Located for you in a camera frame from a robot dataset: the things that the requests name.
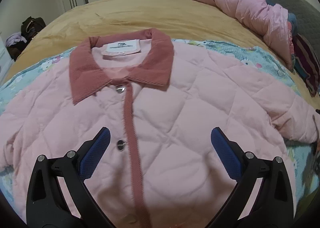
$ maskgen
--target light blue blanket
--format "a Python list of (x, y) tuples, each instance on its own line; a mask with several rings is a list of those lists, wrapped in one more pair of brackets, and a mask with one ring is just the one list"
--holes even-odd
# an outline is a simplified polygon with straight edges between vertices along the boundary
[[(276, 79), (283, 82), (300, 95), (298, 88), (289, 76), (287, 69), (284, 68), (284, 66), (280, 64), (280, 62), (270, 53), (264, 51), (260, 47), (256, 46), (246, 49), (238, 47), (232, 43), (211, 40), (199, 42), (174, 39), (173, 41), (196, 45), (217, 51), (226, 56), (235, 57), (248, 66), (255, 67), (260, 71), (273, 75)], [(74, 48), (71, 48), (62, 54), (46, 58), (16, 74), (12, 79), (5, 83), (0, 88), (0, 115), (4, 112), (6, 105), (20, 90), (32, 83), (37, 76), (50, 69), (55, 63), (59, 62), (61, 59), (69, 57), (73, 49)], [(310, 146), (289, 140), (286, 141), (286, 146), (288, 156), (294, 164), (296, 176), (296, 197), (297, 201), (299, 201), (301, 198), (313, 192), (319, 185), (319, 179), (312, 171), (314, 157)], [(14, 206), (12, 197), (12, 172), (13, 168), (12, 166), (9, 166), (4, 172), (0, 173), (0, 189), (9, 203)]]

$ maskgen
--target blue textured pad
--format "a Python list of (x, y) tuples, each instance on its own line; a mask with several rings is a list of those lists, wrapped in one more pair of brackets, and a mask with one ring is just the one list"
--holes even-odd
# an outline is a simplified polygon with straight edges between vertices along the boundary
[(216, 150), (229, 177), (237, 182), (242, 177), (242, 166), (238, 157), (235, 155), (228, 142), (217, 128), (211, 131), (211, 143)]
[(79, 177), (82, 181), (92, 176), (109, 144), (110, 131), (109, 129), (105, 129), (80, 163)]

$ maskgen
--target striped fabric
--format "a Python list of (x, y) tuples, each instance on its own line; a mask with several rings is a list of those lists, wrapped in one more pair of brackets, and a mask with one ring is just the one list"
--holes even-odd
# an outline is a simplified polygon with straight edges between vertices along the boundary
[(296, 63), (294, 68), (305, 82), (310, 94), (314, 97), (320, 84), (320, 66), (318, 58), (308, 40), (298, 34), (292, 39)]

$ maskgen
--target red collar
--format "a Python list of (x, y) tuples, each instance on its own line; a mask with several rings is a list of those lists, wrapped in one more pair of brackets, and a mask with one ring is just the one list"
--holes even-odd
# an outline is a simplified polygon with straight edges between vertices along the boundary
[(125, 79), (156, 86), (168, 84), (173, 62), (173, 44), (170, 37), (158, 29), (151, 28), (105, 37), (89, 37), (70, 55), (69, 77), (74, 104), (111, 83), (111, 79), (93, 59), (91, 49), (101, 48), (108, 43), (135, 39), (152, 39), (151, 49), (143, 62), (135, 67)]

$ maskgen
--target yellow blanket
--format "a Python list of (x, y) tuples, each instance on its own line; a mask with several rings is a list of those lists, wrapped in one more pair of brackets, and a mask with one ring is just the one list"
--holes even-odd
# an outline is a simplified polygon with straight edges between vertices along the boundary
[[(150, 27), (171, 38), (228, 41), (241, 47), (257, 45), (274, 55), (260, 36), (213, 6), (193, 0), (101, 0), (76, 7), (50, 23), (13, 64), (7, 80), (41, 59), (77, 46), (87, 36)], [(311, 98), (297, 73), (291, 77), (303, 98), (314, 108), (320, 108), (319, 96)]]

